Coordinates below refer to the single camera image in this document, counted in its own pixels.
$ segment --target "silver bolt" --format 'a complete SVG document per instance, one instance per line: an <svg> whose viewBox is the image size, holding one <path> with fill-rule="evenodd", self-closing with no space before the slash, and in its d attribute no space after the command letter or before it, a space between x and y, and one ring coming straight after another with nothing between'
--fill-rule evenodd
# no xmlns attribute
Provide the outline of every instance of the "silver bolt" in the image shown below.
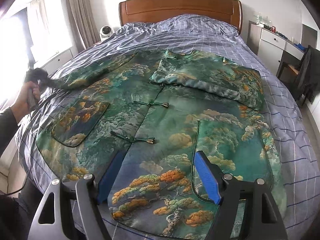
<svg viewBox="0 0 320 240"><path fill-rule="evenodd" d="M52 185L58 185L60 183L60 179L54 179L53 181L51 181Z"/></svg>
<svg viewBox="0 0 320 240"><path fill-rule="evenodd" d="M264 180L263 180L263 179L257 179L257 183L258 183L259 185L263 185L263 184L264 184Z"/></svg>
<svg viewBox="0 0 320 240"><path fill-rule="evenodd" d="M87 173L83 176L84 179L91 179L92 178L92 174L91 173Z"/></svg>
<svg viewBox="0 0 320 240"><path fill-rule="evenodd" d="M223 178L226 179L226 180L232 180L232 175L229 174L229 173L226 173L223 175Z"/></svg>

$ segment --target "plaid bedding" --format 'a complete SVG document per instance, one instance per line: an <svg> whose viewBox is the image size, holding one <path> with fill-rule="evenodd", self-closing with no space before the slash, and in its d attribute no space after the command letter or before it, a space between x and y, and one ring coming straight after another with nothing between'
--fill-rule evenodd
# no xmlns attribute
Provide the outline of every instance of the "plaid bedding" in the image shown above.
<svg viewBox="0 0 320 240"><path fill-rule="evenodd" d="M320 171L316 156L303 127L300 110L291 94L265 68L233 26L199 15L181 15L156 24L129 23L103 43L80 53L59 68L52 77L64 76L102 57L153 49L183 53L190 53L194 49L203 50L260 72L265 97L261 112L273 131L287 193L284 223L289 239L300 239L318 212ZM30 177L42 192L55 175L39 153L36 137L79 94L80 91L66 92L48 88L41 97L39 109L32 113L31 118L25 117L16 134L19 161L26 171L30 170ZM81 230L78 208L73 208L73 212L76 227ZM118 225L111 218L107 205L101 205L100 212L113 239L158 239Z"/></svg>

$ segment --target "wooden headboard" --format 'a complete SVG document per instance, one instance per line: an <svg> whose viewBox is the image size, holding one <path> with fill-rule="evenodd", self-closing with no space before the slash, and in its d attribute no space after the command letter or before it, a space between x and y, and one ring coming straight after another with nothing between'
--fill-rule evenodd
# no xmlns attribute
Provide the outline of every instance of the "wooden headboard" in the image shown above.
<svg viewBox="0 0 320 240"><path fill-rule="evenodd" d="M127 0L119 3L121 25L130 22L160 22L190 13L209 16L242 28L239 0Z"/></svg>

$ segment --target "person's arm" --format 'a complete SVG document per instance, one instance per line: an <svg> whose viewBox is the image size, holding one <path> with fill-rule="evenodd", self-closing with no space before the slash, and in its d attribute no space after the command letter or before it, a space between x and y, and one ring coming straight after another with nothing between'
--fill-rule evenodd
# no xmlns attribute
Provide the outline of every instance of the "person's arm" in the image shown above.
<svg viewBox="0 0 320 240"><path fill-rule="evenodd" d="M30 113L27 103L28 90L30 88L35 98L40 100L38 85L28 82L21 87L13 105L0 113L0 157L18 130L18 124L21 119Z"/></svg>

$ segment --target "jacket sleeve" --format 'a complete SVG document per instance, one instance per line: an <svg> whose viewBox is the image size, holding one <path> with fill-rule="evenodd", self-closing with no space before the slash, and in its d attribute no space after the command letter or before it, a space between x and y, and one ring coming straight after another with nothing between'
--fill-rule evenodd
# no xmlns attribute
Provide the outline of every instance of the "jacket sleeve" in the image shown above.
<svg viewBox="0 0 320 240"><path fill-rule="evenodd" d="M18 130L17 121L10 107L0 113L0 157Z"/></svg>

